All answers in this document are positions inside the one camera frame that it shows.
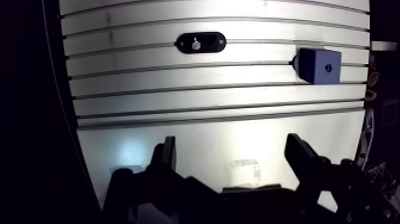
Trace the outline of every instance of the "blue block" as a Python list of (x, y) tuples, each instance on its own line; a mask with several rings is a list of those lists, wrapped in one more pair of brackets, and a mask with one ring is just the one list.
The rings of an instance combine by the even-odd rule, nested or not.
[(342, 53), (325, 49), (301, 48), (297, 56), (299, 77), (313, 85), (340, 82)]

